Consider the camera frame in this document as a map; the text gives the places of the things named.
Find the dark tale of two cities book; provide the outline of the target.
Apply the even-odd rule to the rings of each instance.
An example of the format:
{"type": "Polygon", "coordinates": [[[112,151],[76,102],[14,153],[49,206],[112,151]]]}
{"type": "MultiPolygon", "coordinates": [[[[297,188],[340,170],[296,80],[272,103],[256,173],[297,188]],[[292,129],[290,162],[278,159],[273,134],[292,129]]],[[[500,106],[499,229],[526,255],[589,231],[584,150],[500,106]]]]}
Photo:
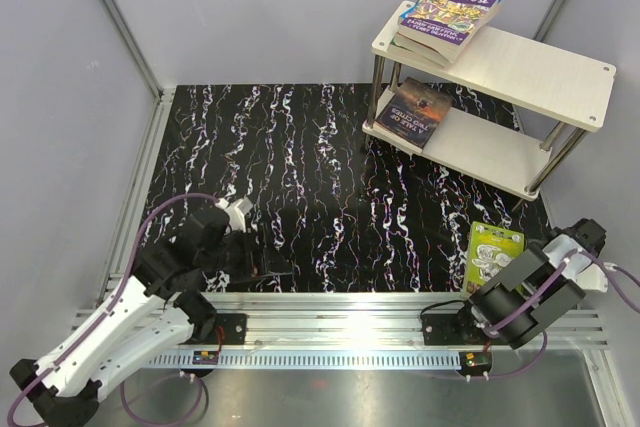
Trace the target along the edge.
{"type": "Polygon", "coordinates": [[[408,77],[376,116],[374,125],[420,153],[452,106],[448,95],[408,77]]]}

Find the lime green treehouse book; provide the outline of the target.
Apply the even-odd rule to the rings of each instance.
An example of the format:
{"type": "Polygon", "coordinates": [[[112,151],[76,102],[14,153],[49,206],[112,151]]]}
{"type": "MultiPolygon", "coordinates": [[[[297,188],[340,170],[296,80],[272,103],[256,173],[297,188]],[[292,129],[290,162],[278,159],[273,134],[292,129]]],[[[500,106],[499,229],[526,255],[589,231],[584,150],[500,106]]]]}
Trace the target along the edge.
{"type": "Polygon", "coordinates": [[[471,224],[463,292],[470,296],[525,249],[525,235],[487,223],[471,224]]]}

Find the orange 78-storey treehouse book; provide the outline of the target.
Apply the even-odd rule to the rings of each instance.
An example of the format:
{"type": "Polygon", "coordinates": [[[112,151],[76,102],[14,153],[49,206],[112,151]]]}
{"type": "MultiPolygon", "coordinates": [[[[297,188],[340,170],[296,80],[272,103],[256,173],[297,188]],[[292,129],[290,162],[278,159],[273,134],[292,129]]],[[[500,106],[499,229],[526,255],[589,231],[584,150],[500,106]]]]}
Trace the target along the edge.
{"type": "Polygon", "coordinates": [[[411,40],[402,34],[396,33],[388,46],[389,53],[407,55],[412,58],[423,58],[440,66],[450,66],[451,61],[437,52],[435,49],[411,40]]]}

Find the purple treehouse book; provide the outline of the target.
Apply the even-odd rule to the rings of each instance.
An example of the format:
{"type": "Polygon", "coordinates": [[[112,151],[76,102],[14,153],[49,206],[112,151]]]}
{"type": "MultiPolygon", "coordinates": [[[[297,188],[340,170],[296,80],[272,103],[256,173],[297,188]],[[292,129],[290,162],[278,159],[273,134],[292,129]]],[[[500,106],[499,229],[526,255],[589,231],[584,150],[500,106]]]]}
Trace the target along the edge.
{"type": "Polygon", "coordinates": [[[451,12],[451,19],[447,21],[448,37],[452,43],[456,44],[453,62],[477,31],[495,17],[501,8],[501,3],[502,0],[448,1],[447,9],[451,12]]]}

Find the green 104-storey treehouse book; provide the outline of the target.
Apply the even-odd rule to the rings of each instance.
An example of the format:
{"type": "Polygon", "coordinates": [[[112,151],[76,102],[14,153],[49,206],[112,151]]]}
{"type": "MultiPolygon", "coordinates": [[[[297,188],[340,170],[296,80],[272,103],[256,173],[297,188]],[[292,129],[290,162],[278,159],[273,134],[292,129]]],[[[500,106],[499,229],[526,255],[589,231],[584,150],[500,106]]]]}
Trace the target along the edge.
{"type": "Polygon", "coordinates": [[[397,16],[397,31],[389,51],[426,59],[440,66],[450,65],[455,58],[456,44],[448,37],[447,21],[451,12],[449,0],[417,0],[405,3],[397,16]]]}

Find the blue 26-storey treehouse book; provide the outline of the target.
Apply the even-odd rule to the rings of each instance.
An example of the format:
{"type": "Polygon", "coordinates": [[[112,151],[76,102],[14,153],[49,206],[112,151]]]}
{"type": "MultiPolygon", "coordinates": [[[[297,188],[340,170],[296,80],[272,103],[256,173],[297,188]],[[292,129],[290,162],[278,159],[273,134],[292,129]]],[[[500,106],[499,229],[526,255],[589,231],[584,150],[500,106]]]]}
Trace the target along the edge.
{"type": "Polygon", "coordinates": [[[429,0],[417,0],[398,17],[398,25],[415,29],[424,28],[429,20],[430,7],[429,0]]]}

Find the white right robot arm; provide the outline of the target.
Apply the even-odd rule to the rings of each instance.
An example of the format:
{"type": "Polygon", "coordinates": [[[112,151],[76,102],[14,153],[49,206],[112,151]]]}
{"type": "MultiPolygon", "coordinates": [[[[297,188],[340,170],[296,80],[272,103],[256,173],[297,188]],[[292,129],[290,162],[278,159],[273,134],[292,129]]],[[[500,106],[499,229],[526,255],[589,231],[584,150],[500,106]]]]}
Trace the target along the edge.
{"type": "Polygon", "coordinates": [[[465,344],[524,346],[585,297],[577,276],[605,242],[606,230],[593,219],[553,229],[546,244],[529,244],[464,302],[452,322],[454,335],[465,344]]]}

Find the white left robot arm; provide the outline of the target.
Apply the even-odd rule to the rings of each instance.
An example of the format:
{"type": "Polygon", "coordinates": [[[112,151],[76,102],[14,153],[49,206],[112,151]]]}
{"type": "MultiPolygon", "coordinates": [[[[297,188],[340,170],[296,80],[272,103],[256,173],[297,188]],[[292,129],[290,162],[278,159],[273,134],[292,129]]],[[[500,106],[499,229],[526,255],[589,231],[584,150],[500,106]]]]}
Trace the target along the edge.
{"type": "Polygon", "coordinates": [[[135,247],[123,278],[96,310],[57,347],[10,370],[20,392],[7,414],[28,401],[42,426],[84,426],[100,404],[147,361],[179,344],[224,340],[205,282],[232,285],[289,276],[292,268],[267,245],[266,232],[246,223],[241,202],[210,206],[144,248],[135,247]]]}

